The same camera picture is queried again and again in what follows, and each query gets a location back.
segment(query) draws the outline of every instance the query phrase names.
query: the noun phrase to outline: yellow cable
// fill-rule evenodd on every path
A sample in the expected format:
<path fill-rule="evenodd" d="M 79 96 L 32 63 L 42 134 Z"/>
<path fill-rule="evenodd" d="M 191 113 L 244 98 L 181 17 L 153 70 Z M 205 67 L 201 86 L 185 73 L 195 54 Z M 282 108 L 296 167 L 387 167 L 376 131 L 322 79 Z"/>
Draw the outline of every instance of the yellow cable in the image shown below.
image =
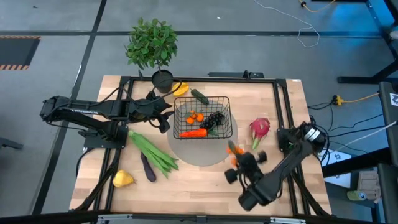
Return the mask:
<path fill-rule="evenodd" d="M 324 9 L 326 9 L 328 6 L 330 6 L 332 3 L 334 3 L 336 0 L 333 0 L 331 3 L 329 3 L 327 6 L 325 6 L 325 7 L 323 7 L 323 8 L 320 8 L 320 9 L 318 9 L 318 10 L 311 10 L 311 9 L 309 9 L 308 7 L 307 7 L 307 5 L 306 4 L 304 4 L 304 8 L 306 8 L 308 11 L 310 11 L 310 12 L 320 12 L 320 11 L 322 11 L 322 10 L 324 10 Z"/>
<path fill-rule="evenodd" d="M 361 101 L 361 100 L 369 99 L 370 97 L 377 96 L 378 94 L 379 94 L 379 93 L 375 93 L 375 94 L 372 94 L 372 95 L 369 95 L 369 96 L 365 96 L 365 97 L 360 98 L 360 99 L 357 99 L 357 100 L 351 100 L 351 101 L 342 100 L 342 103 L 355 103 L 355 102 L 358 102 L 358 101 Z"/>

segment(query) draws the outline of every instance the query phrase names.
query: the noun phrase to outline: black and yellow floor marking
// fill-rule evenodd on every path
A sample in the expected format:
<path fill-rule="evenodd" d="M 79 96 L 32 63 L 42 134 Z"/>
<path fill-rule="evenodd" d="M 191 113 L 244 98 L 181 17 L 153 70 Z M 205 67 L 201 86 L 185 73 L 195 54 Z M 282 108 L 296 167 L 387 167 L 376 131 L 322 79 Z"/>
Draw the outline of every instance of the black and yellow floor marking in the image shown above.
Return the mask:
<path fill-rule="evenodd" d="M 41 38 L 41 36 L 0 35 L 0 38 L 15 38 L 15 39 L 40 39 L 40 38 Z"/>
<path fill-rule="evenodd" d="M 27 70 L 29 65 L 0 65 L 0 70 Z"/>
<path fill-rule="evenodd" d="M 41 36 L 0 35 L 0 70 L 27 70 Z"/>

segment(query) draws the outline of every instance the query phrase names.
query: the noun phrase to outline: potted plant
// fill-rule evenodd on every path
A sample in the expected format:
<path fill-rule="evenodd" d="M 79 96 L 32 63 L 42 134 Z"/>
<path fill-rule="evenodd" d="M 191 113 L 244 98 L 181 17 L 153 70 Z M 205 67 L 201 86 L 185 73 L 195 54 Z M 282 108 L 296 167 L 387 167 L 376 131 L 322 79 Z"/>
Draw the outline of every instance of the potted plant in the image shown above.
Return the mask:
<path fill-rule="evenodd" d="M 172 54 L 177 55 L 177 35 L 171 26 L 166 25 L 166 21 L 160 22 L 158 19 L 144 22 L 140 18 L 138 26 L 132 28 L 130 43 L 125 46 L 129 64 L 135 63 L 141 69 L 148 65 L 157 67 L 158 71 L 152 75 L 152 83 L 161 93 L 168 93 L 172 88 L 173 75 L 160 67 L 168 66 Z"/>

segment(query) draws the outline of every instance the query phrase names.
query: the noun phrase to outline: round gray plate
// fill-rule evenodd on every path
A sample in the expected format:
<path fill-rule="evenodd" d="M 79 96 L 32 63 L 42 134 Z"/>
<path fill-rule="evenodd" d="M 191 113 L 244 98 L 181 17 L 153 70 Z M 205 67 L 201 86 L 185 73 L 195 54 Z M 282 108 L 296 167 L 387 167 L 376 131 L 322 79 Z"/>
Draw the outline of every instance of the round gray plate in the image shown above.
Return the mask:
<path fill-rule="evenodd" d="M 238 125 L 231 115 L 232 136 L 230 140 L 238 139 Z M 169 118 L 169 123 L 174 123 L 174 116 Z M 173 128 L 167 131 L 167 140 L 175 155 L 195 166 L 210 166 L 217 164 L 228 157 L 226 148 L 229 139 L 176 139 L 173 136 Z"/>

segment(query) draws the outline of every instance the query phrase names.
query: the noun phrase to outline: dragon fruit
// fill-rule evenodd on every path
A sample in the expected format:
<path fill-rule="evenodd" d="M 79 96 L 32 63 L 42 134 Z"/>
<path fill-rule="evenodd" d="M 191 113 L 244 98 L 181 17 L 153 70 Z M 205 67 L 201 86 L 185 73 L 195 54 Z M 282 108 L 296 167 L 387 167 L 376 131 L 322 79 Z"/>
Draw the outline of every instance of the dragon fruit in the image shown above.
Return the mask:
<path fill-rule="evenodd" d="M 269 131 L 269 120 L 268 118 L 257 118 L 250 124 L 252 131 L 253 146 L 252 149 L 256 150 L 260 141 L 267 136 Z"/>

